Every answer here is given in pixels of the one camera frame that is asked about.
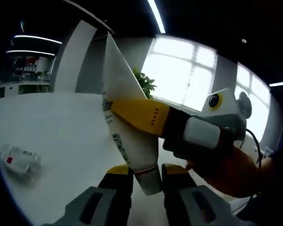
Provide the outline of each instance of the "white tabletop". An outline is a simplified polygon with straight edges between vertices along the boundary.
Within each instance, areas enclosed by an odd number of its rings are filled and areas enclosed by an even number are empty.
[[[162,143],[159,140],[158,165],[184,166],[185,161],[164,151]],[[35,93],[0,99],[0,147],[5,144],[41,155],[42,174],[33,183],[3,171],[15,201],[34,225],[55,222],[66,204],[97,186],[109,168],[124,163],[108,135],[101,96],[94,94]],[[193,178],[205,184],[197,175]],[[168,225],[163,198],[163,193],[145,196],[134,180],[128,225]]]

